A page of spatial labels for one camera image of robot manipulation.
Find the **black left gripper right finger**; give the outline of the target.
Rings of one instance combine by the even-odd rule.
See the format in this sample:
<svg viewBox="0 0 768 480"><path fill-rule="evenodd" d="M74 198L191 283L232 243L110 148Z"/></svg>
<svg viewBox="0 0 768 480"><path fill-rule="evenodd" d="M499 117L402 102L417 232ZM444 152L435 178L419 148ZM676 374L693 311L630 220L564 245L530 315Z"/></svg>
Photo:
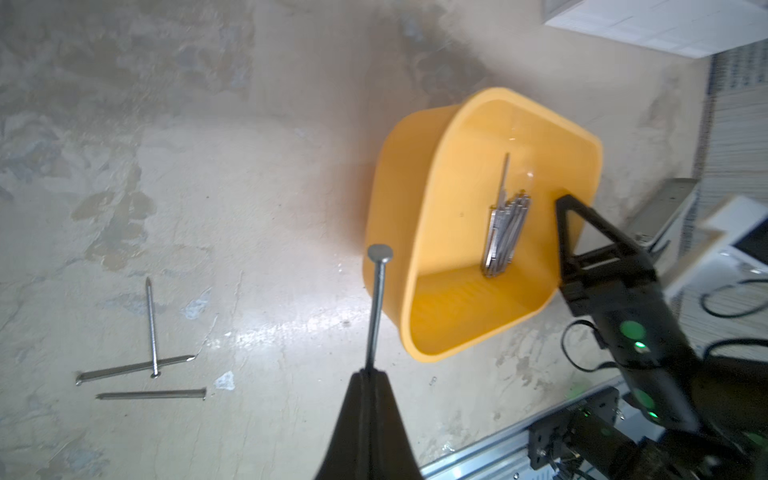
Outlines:
<svg viewBox="0 0 768 480"><path fill-rule="evenodd" d="M387 374L373 370L371 478L422 480Z"/></svg>

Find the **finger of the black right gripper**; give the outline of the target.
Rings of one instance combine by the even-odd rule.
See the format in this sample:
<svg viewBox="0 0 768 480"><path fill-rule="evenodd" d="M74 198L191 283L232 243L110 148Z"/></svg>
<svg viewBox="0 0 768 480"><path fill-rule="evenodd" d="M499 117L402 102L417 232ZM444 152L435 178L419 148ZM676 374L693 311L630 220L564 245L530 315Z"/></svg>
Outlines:
<svg viewBox="0 0 768 480"><path fill-rule="evenodd" d="M592 207L572 195L555 201L561 264L608 264L642 254L642 249Z"/></svg>

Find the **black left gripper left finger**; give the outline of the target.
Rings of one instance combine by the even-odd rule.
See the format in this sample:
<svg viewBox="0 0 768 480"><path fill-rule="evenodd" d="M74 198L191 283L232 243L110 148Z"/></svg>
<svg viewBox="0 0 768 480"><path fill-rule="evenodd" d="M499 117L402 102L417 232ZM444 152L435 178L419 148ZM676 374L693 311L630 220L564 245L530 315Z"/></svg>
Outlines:
<svg viewBox="0 0 768 480"><path fill-rule="evenodd" d="M371 389L366 370L355 372L316 479L368 479L370 475Z"/></svg>

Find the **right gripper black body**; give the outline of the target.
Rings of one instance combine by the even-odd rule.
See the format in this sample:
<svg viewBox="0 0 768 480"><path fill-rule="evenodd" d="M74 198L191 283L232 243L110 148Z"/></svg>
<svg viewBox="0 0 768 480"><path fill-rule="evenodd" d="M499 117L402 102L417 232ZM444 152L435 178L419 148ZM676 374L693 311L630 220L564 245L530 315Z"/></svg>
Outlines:
<svg viewBox="0 0 768 480"><path fill-rule="evenodd" d="M699 432L691 382L701 361L674 317L649 256L600 248L560 253L561 293L589 316L644 416L670 430Z"/></svg>

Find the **yellow plastic storage box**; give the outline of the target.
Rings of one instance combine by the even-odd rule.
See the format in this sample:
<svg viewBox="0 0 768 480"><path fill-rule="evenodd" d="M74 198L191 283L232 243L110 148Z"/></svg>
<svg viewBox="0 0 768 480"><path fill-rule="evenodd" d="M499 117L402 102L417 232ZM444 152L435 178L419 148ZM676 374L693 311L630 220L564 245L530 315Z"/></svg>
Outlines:
<svg viewBox="0 0 768 480"><path fill-rule="evenodd" d="M386 244L384 313L421 362L455 355L539 314L560 283L555 203L596 197L601 141L505 88L412 113L379 153L365 241ZM500 192L531 205L510 265L482 274Z"/></svg>

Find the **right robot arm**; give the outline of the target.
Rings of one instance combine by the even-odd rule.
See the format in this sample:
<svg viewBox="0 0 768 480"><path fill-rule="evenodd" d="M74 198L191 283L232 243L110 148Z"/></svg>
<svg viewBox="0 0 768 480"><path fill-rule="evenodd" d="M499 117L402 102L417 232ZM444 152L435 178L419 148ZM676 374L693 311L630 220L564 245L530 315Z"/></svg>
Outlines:
<svg viewBox="0 0 768 480"><path fill-rule="evenodd" d="M670 300L725 248L754 250L763 207L736 196L712 216L707 244L659 274L649 253L571 195L555 203L560 290L578 325L609 351L625 400L662 429L632 440L616 427L619 392L607 389L541 420L529 435L533 468L567 454L609 479L763 479L767 475L767 365L696 353Z"/></svg>

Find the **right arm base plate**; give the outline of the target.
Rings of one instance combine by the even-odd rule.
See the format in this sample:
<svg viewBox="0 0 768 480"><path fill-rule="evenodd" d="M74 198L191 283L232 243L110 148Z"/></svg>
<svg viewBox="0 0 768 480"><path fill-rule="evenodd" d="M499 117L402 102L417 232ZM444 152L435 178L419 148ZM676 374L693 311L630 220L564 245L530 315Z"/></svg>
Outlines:
<svg viewBox="0 0 768 480"><path fill-rule="evenodd" d="M602 389L534 422L528 430L533 470L550 467L558 479L618 479L638 445L616 427L619 390Z"/></svg>

